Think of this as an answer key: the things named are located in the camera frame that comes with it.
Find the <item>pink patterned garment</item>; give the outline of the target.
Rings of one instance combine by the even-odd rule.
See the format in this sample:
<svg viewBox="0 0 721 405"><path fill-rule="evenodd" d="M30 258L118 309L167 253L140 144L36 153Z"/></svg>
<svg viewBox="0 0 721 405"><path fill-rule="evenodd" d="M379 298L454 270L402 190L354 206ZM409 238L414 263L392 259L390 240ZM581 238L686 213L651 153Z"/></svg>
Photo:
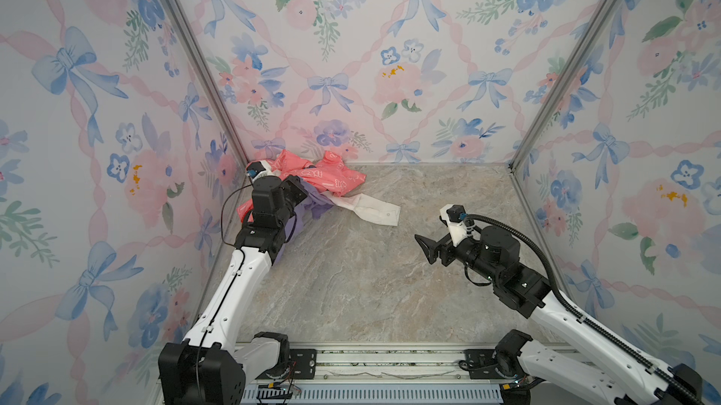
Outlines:
<svg viewBox="0 0 721 405"><path fill-rule="evenodd" d="M298 176L311 183L321 194L330 192L334 196L346 196L366 180L365 174L346 166L342 157L331 151L326 151L317 162L286 150L274 160L265 160L272 166L274 176L281 180L289 175Z"/></svg>

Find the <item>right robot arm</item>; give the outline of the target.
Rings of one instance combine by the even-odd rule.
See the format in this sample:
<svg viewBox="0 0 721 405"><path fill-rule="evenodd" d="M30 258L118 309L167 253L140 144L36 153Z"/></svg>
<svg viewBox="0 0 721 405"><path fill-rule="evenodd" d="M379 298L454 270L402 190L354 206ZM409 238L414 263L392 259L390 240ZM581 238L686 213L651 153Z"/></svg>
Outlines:
<svg viewBox="0 0 721 405"><path fill-rule="evenodd" d="M548 267L549 261L530 238L501 222L485 228L448 224L434 241L414 237L429 263L459 261L484 278L499 301L524 318L559 335L587 358L578 362L557 354L520 331L509 332L495 348L497 369L507 377L551 382L593 404L700 404L703 380L692 367L671 366L609 330L561 292L552 271L541 275L520 261L527 245Z"/></svg>

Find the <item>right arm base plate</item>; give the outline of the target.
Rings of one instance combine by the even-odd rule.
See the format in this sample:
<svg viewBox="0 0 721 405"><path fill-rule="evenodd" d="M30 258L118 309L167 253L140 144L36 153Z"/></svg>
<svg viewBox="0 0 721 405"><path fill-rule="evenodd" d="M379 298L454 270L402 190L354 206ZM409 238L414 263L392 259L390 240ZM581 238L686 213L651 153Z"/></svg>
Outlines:
<svg viewBox="0 0 721 405"><path fill-rule="evenodd" d="M458 362L460 369L469 374L471 380L501 380L505 376L499 370L492 349L467 349L464 358Z"/></svg>

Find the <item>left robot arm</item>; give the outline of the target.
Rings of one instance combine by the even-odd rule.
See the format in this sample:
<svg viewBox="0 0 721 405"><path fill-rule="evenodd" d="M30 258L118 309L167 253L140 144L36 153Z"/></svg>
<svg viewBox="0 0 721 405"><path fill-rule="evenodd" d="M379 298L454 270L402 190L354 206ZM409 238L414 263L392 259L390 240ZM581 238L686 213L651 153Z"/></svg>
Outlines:
<svg viewBox="0 0 721 405"><path fill-rule="evenodd" d="M260 332L241 349L238 332L255 294L290 241L297 207L308 193L300 178L252 181L253 208L244 217L230 264L208 306L180 343L158 359L166 404L239 404L248 382L289 374L287 335Z"/></svg>

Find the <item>purple printed t-shirt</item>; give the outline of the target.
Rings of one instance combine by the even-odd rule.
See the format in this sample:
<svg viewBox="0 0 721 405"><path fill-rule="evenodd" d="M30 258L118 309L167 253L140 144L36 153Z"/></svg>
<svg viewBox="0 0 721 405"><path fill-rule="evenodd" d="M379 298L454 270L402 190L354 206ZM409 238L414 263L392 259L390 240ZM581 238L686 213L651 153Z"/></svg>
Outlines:
<svg viewBox="0 0 721 405"><path fill-rule="evenodd" d="M304 227L312 219L319 219L334 207L332 202L323 196L311 183L304 179L302 179L302 183L308 193L308 198L292 211L288 222L285 224L283 245L272 264L276 264L282 259L284 252L287 250L287 245L299 237Z"/></svg>

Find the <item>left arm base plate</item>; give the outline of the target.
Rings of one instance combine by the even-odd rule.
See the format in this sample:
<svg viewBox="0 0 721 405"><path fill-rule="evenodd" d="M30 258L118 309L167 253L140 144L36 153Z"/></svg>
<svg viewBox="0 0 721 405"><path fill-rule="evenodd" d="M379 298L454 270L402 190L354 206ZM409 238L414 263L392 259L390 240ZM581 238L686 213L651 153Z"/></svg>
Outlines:
<svg viewBox="0 0 721 405"><path fill-rule="evenodd" d="M285 380L313 380L317 370L316 349L290 349L281 354L278 363L257 379L280 382Z"/></svg>

